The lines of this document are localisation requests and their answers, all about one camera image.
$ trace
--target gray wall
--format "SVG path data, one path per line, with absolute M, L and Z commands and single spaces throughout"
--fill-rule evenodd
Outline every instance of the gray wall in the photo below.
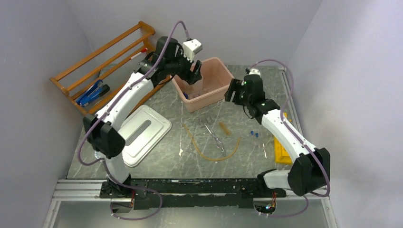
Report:
M 292 57 L 305 136 L 346 227 L 403 227 L 403 2 L 324 0 Z
M 63 0 L 0 4 L 0 220 L 42 227 L 81 116 L 49 81 L 90 53 Z
M 183 20 L 203 44 L 198 59 L 219 57 L 227 64 L 251 64 L 274 57 L 288 62 L 321 0 L 66 0 L 92 49 L 139 20 L 168 35 Z M 183 29 L 175 35 L 185 40 Z

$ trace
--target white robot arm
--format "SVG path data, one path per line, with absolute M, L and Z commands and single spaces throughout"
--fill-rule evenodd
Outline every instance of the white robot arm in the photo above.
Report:
M 326 185 L 321 170 L 330 174 L 330 154 L 325 149 L 318 149 L 306 140 L 281 114 L 280 107 L 265 98 L 260 72 L 251 69 L 244 80 L 233 79 L 225 94 L 226 101 L 247 107 L 251 118 L 267 128 L 280 141 L 293 162 L 291 170 L 269 170 L 258 175 L 267 188 L 290 189 L 296 195 L 303 196 Z
M 200 74 L 202 63 L 199 60 L 196 62 L 193 60 L 194 56 L 201 51 L 202 44 L 196 39 L 190 39 L 180 45 L 177 40 L 171 38 L 168 41 L 169 44 L 165 52 L 161 54 L 167 39 L 167 37 L 158 39 L 155 52 L 150 53 L 150 55 L 140 63 L 138 71 L 131 74 L 127 83 L 105 107 L 99 110 L 95 115 L 88 114 L 84 117 L 84 128 L 86 132 L 88 132 L 97 121 L 97 117 L 107 113 L 107 116 L 94 128 L 87 140 L 92 144 L 94 150 L 98 152 L 98 155 L 104 158 L 110 174 L 119 183 L 130 185 L 131 180 L 131 176 L 125 167 L 121 154 L 125 146 L 125 140 L 118 131 L 133 107 L 135 107 L 144 96 L 151 92 L 154 87 L 159 85 L 161 81 L 166 79 L 167 75 L 172 75 L 172 78 L 174 75 L 177 75 L 190 85 L 202 78 Z M 155 67 L 151 76 L 142 79 L 135 86 L 131 87 L 133 82 L 143 78 L 145 73 L 156 64 L 156 60 L 160 55 L 163 55 L 162 59 Z M 191 70 L 193 63 L 195 63 L 195 66 L 193 70 Z M 115 106 L 108 112 L 110 105 L 119 97 L 120 99 Z M 108 177 L 107 179 L 108 182 L 119 191 L 125 192 L 128 190 L 114 183 Z

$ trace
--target tabletop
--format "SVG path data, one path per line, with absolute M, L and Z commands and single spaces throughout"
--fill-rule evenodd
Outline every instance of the tabletop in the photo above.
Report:
M 237 79 L 245 76 L 246 67 L 227 65 L 228 70 Z M 278 67 L 258 68 L 262 74 L 266 98 L 273 99 L 278 105 L 282 105 L 288 96 L 285 77 Z M 161 88 L 145 105 L 170 120 L 172 128 L 138 166 L 127 167 L 132 178 L 251 178 L 269 169 L 289 168 L 287 165 L 274 162 L 273 135 L 256 120 L 249 119 L 239 105 L 221 100 L 189 113 L 172 83 Z M 292 103 L 288 104 L 285 111 L 291 123 L 297 127 L 297 116 Z M 234 150 L 240 137 L 237 151 L 226 160 L 215 162 L 202 158 L 183 128 L 185 124 L 190 129 L 197 146 L 205 156 L 220 158 L 222 153 L 215 147 L 214 139 L 206 128 L 198 125 L 198 120 L 207 116 L 212 118 L 212 128 L 223 142 L 227 155 Z M 231 132 L 230 136 L 224 133 L 219 122 L 225 123 Z M 264 156 L 262 147 L 254 145 L 250 131 L 259 132 L 261 142 L 265 144 L 267 158 Z M 83 137 L 84 129 L 77 147 Z M 95 159 L 94 150 L 88 142 L 85 143 L 81 156 L 86 162 Z M 105 176 L 106 172 L 101 163 L 90 167 L 83 166 L 78 162 L 77 151 L 75 152 L 67 174 L 68 179 L 103 179 Z

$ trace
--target pink plastic bin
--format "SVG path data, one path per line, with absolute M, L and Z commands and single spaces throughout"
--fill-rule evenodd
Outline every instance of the pink plastic bin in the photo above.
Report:
M 178 76 L 172 80 L 189 112 L 194 112 L 224 99 L 224 94 L 234 78 L 217 57 L 202 61 L 201 67 L 202 79 L 193 85 L 187 84 Z

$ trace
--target surgical scissors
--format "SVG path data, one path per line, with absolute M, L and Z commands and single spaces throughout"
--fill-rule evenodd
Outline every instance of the surgical scissors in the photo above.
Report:
M 199 126 L 200 127 L 206 127 L 209 133 L 213 136 L 215 140 L 215 146 L 221 150 L 222 155 L 225 157 L 225 150 L 224 150 L 224 144 L 220 141 L 220 139 L 215 135 L 213 128 L 211 127 L 211 124 L 213 123 L 213 120 L 210 116 L 206 116 L 205 119 L 199 119 Z

